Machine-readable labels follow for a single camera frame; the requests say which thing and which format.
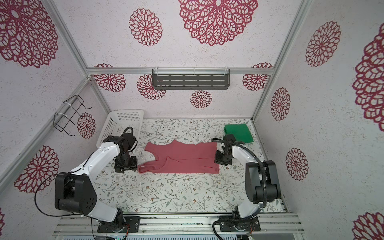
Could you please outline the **pink tank top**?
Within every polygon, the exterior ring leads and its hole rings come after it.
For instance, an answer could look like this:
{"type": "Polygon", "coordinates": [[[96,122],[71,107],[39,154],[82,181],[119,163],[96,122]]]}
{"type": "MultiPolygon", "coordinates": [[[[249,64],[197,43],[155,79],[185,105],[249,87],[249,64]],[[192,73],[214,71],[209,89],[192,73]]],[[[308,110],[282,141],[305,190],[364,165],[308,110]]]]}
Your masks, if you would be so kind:
{"type": "Polygon", "coordinates": [[[141,174],[218,174],[219,164],[215,163],[216,143],[184,144],[176,140],[167,145],[147,143],[145,151],[154,155],[138,167],[141,174]]]}

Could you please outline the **green tank top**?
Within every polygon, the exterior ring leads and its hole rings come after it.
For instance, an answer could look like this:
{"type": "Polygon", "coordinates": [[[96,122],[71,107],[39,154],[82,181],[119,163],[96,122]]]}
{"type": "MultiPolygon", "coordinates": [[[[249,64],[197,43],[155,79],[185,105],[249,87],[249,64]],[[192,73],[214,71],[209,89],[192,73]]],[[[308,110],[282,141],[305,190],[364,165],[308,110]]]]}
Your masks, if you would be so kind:
{"type": "Polygon", "coordinates": [[[225,125],[224,129],[227,135],[234,135],[235,139],[239,142],[254,142],[251,131],[246,124],[225,125]]]}

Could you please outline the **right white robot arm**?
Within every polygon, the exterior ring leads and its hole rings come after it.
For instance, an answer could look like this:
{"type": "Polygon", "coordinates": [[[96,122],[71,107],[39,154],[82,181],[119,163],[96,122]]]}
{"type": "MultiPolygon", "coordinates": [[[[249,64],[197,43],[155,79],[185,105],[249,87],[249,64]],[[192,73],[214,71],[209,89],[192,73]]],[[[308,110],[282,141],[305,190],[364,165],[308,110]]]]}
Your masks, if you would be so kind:
{"type": "Polygon", "coordinates": [[[247,199],[236,206],[233,218],[245,221],[255,218],[267,207],[281,197],[281,187],[274,161],[261,161],[244,142],[236,141],[233,135],[226,135],[222,139],[211,139],[220,145],[215,153],[215,163],[228,166],[233,160],[245,166],[245,191],[247,199]]]}

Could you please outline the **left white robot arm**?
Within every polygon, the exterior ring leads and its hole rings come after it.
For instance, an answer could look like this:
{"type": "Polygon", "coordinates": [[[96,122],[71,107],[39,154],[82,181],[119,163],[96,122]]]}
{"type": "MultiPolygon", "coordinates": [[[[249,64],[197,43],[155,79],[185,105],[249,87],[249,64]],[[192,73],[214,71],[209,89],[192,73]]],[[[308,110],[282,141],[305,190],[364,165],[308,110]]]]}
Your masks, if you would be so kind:
{"type": "Polygon", "coordinates": [[[137,157],[130,153],[137,146],[133,128],[120,136],[108,136],[101,146],[78,167],[68,173],[59,173],[55,179],[55,208],[81,214],[100,222],[115,224],[119,228],[125,220],[121,209],[111,207],[98,200],[93,181],[110,163],[115,162],[116,173],[135,171],[137,157]]]}

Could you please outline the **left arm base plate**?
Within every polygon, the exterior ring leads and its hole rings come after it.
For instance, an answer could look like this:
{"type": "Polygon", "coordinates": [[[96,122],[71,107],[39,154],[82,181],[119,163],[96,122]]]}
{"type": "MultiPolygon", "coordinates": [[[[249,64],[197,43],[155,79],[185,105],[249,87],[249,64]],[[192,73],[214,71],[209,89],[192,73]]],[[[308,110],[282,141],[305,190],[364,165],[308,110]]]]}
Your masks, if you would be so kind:
{"type": "Polygon", "coordinates": [[[100,222],[97,233],[137,233],[140,226],[141,217],[139,216],[124,216],[123,220],[117,222],[100,222]]]}

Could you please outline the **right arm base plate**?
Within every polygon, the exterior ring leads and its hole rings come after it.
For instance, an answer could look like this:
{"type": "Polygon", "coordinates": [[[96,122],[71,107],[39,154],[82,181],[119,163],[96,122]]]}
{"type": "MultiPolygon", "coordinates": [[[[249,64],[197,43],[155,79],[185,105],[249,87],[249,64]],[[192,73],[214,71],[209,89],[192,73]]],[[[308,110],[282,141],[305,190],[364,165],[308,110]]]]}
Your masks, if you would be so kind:
{"type": "Polygon", "coordinates": [[[221,232],[259,232],[261,230],[257,217],[245,221],[235,221],[233,216],[220,216],[219,221],[221,221],[221,232]]]}

